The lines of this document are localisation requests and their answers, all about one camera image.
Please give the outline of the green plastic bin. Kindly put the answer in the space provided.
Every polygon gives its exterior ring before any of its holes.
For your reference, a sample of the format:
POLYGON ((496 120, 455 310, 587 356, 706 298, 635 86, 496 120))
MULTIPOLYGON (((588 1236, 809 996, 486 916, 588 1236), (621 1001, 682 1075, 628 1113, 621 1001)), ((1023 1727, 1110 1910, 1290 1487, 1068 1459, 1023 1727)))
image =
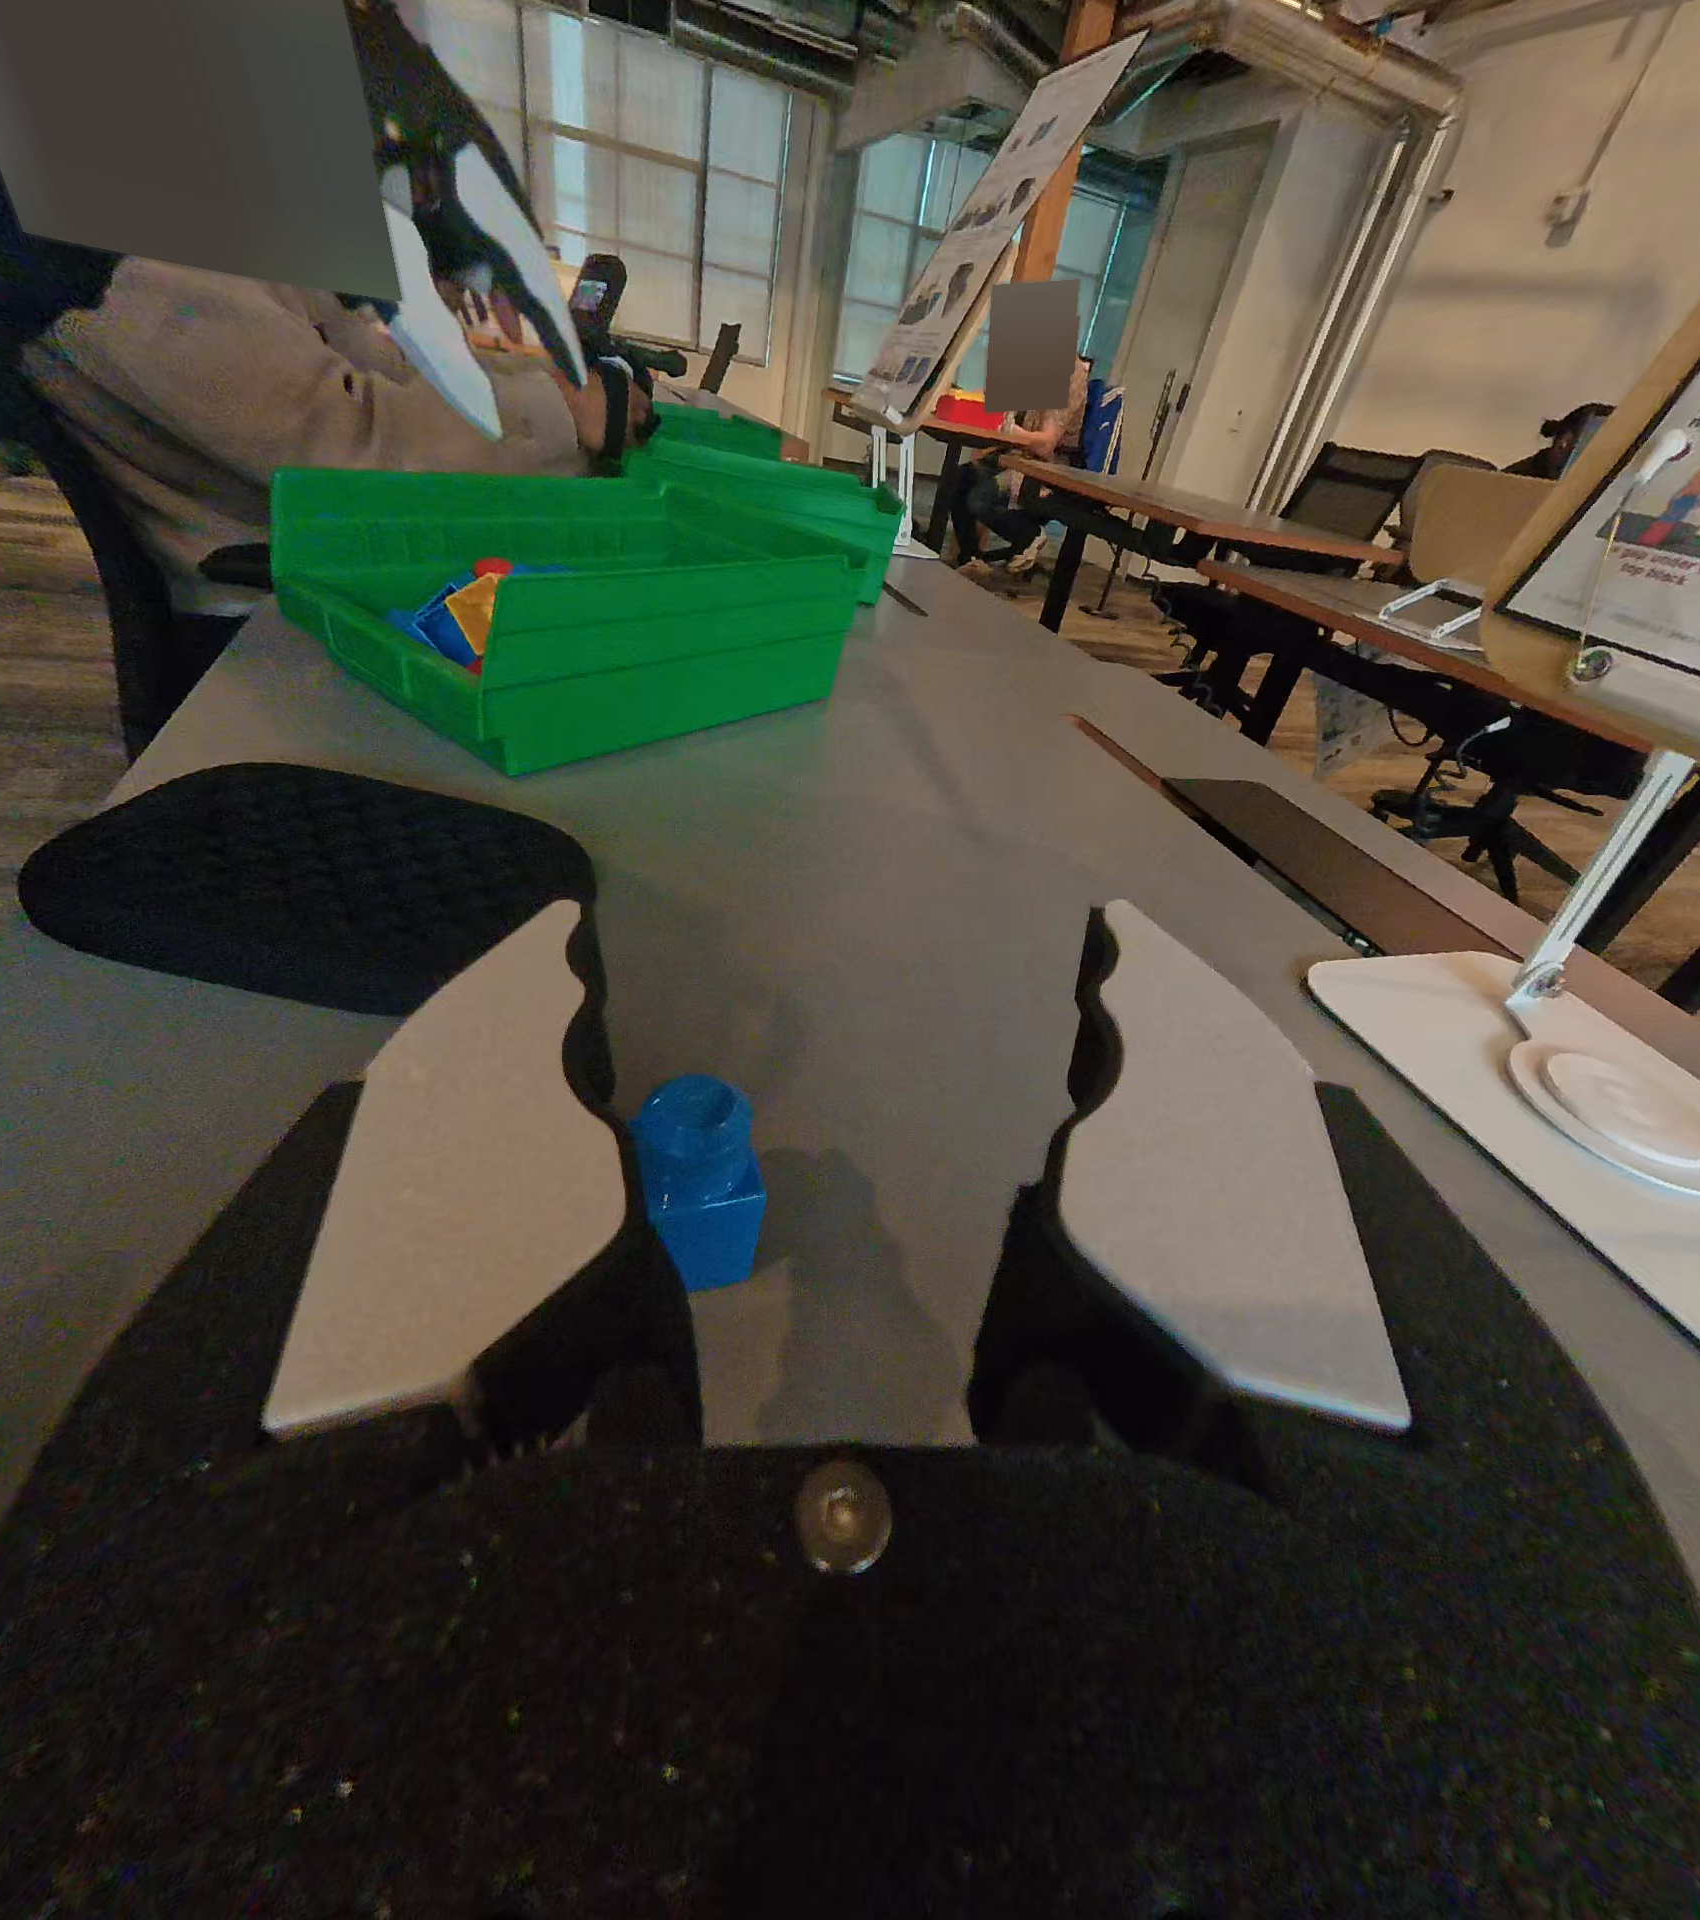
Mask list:
POLYGON ((653 424, 654 431, 644 442, 646 454, 717 451, 774 465, 786 459, 786 432, 752 417, 682 403, 654 403, 653 424))
POLYGON ((828 698, 864 592, 822 533, 635 480, 289 467, 271 568, 337 668, 504 776, 828 698), (393 624, 486 559, 478 668, 393 624))
POLYGON ((869 609, 882 595, 905 520, 905 500, 886 486, 665 435, 628 451, 623 476, 674 486, 732 523, 753 516, 834 542, 853 556, 859 603, 869 609))

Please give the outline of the black mesh office chair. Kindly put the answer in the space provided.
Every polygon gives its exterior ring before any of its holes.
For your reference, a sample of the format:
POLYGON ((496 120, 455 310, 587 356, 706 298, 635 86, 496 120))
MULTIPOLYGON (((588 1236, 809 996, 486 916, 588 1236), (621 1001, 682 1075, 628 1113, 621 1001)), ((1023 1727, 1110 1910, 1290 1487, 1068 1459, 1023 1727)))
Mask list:
MULTIPOLYGON (((1419 467, 1419 454, 1327 442, 1280 516, 1295 527, 1334 535, 1375 555, 1379 553, 1375 542, 1403 505, 1419 467)), ((1356 579, 1367 565, 1363 553, 1330 555, 1282 546, 1244 546, 1233 556, 1247 568, 1295 570, 1347 580, 1356 579)))

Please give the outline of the clear acrylic holder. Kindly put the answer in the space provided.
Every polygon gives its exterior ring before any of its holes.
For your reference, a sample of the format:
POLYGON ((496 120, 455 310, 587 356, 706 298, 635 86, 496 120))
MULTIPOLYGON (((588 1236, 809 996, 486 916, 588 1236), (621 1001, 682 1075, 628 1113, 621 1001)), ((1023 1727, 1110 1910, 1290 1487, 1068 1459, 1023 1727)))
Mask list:
POLYGON ((1484 588, 1463 579, 1439 579, 1395 593, 1376 612, 1379 626, 1448 653, 1484 653, 1484 588))

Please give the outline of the blue building block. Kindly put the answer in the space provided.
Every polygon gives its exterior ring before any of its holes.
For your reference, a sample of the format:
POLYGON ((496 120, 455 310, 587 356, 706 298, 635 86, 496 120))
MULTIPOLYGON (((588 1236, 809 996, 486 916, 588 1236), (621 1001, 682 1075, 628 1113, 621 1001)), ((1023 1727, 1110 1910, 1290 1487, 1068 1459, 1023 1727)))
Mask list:
POLYGON ((766 1185, 747 1098, 719 1077, 674 1077, 631 1126, 651 1224, 689 1295, 752 1276, 766 1185))

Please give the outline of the wooden table with black legs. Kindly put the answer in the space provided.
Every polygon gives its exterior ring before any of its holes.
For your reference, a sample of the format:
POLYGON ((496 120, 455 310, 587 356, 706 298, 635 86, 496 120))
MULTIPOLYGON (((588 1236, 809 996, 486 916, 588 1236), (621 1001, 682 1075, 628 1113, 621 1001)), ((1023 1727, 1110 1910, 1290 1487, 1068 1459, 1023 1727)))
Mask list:
MULTIPOLYGON (((1260 653, 1271 657, 1254 698, 1244 697, 1223 668, 1207 676, 1215 698, 1225 714, 1239 718, 1247 737, 1268 740, 1282 704, 1303 675, 1315 676, 1320 689, 1360 694, 1382 704, 1392 718, 1419 724, 1426 734, 1424 768, 1443 740, 1468 732, 1509 710, 1532 710, 1583 729, 1564 714, 1523 703, 1484 660, 1439 651, 1379 626, 1376 612, 1394 595, 1381 583, 1218 564, 1204 564, 1203 573, 1222 592, 1231 622, 1228 636, 1215 643, 1218 655, 1239 665, 1260 653)), ((1642 751, 1636 741, 1600 734, 1642 751)), ((1624 804, 1594 802, 1594 820, 1616 825, 1624 804)), ((1685 1011, 1700 1011, 1700 947, 1669 974, 1657 992, 1685 1011)))
POLYGON ((1041 609, 1041 626, 1061 633, 1074 607, 1078 568, 1089 542, 1100 539, 1114 559, 1135 553, 1175 568, 1198 568, 1215 553, 1303 553, 1338 564, 1394 564, 1395 555, 1365 539, 1327 533, 1292 519, 1233 508, 1203 495, 1126 488, 1113 477, 1032 459, 1011 451, 1008 472, 1020 472, 1055 496, 1062 539, 1041 609))

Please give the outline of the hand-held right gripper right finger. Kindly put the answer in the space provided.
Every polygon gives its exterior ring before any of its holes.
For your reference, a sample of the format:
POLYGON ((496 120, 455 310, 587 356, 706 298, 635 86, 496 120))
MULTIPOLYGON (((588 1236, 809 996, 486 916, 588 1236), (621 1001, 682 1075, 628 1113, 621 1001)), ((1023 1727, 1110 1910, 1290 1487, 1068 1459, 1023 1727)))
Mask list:
POLYGON ((1085 1017, 1114 1079, 1061 1135, 1068 1243, 1225 1388, 1407 1436, 1315 1067, 1131 903, 1100 909, 1090 936, 1085 1017))

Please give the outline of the black swivel office chair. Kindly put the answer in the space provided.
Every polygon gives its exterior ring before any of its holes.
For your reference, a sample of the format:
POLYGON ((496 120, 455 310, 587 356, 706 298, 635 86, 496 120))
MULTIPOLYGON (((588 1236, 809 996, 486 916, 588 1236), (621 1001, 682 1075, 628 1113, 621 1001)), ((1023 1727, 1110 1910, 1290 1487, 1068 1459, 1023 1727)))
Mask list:
POLYGON ((1367 811, 1418 845, 1463 845, 1463 860, 1486 864, 1497 892, 1521 905, 1521 860, 1565 886, 1581 873, 1523 828, 1518 805, 1542 799, 1594 818, 1594 802, 1633 797, 1647 763, 1647 751, 1532 710, 1509 710, 1443 740, 1413 788, 1381 788, 1367 811))

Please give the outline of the pile of colourful toy blocks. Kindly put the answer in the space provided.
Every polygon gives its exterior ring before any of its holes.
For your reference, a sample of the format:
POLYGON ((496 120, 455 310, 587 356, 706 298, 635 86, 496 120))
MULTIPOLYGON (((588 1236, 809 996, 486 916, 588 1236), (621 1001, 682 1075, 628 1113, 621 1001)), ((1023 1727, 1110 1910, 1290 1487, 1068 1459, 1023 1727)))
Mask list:
POLYGON ((388 611, 384 622, 413 643, 478 676, 499 615, 499 593, 512 580, 569 579, 556 564, 513 564, 478 559, 427 602, 413 611, 388 611))

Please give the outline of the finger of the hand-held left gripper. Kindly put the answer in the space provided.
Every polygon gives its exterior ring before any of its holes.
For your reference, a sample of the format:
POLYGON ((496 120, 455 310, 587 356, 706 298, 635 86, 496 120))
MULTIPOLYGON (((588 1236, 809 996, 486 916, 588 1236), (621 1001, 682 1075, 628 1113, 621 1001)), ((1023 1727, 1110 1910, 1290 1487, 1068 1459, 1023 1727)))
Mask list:
POLYGON ((441 296, 431 278, 431 261, 414 220, 396 204, 382 203, 392 255, 399 279, 393 319, 387 323, 407 361, 429 388, 488 440, 503 439, 499 396, 478 366, 461 323, 441 296))
POLYGON ((534 349, 575 391, 587 384, 588 359, 547 246, 518 191, 474 143, 450 161, 450 242, 458 273, 486 278, 486 298, 503 304, 525 349, 534 349))

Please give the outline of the white board stand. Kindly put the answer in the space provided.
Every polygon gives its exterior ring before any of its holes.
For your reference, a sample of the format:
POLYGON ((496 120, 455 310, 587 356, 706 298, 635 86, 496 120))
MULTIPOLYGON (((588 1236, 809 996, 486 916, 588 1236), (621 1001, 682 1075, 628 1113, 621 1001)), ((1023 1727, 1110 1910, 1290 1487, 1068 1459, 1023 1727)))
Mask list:
POLYGON ((882 421, 867 424, 867 482, 881 495, 893 495, 901 502, 901 516, 893 538, 895 556, 940 559, 935 542, 926 539, 914 519, 916 486, 916 435, 907 435, 882 421))
POLYGON ((1569 988, 1569 958, 1694 761, 1656 752, 1524 963, 1322 963, 1310 995, 1700 1346, 1700 1079, 1569 988))

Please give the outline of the black textured oval pad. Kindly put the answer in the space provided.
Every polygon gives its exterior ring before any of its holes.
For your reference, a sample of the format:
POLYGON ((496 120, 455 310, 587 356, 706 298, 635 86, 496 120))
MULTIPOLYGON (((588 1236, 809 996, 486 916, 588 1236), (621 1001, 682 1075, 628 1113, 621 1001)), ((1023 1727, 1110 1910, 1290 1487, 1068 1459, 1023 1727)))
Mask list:
POLYGON ((556 901, 604 1000, 597 875, 563 830, 343 772, 236 763, 59 833, 18 879, 29 922, 118 965, 407 1018, 556 901))

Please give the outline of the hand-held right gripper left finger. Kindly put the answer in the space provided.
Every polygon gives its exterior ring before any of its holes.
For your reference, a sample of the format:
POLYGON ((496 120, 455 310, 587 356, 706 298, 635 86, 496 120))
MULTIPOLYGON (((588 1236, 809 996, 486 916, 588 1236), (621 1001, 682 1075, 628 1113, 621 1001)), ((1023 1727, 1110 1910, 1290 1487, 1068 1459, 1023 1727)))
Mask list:
POLYGON ((369 1061, 277 1374, 275 1442, 450 1407, 476 1363, 616 1237, 613 1126, 571 1088, 577 901, 455 974, 369 1061))

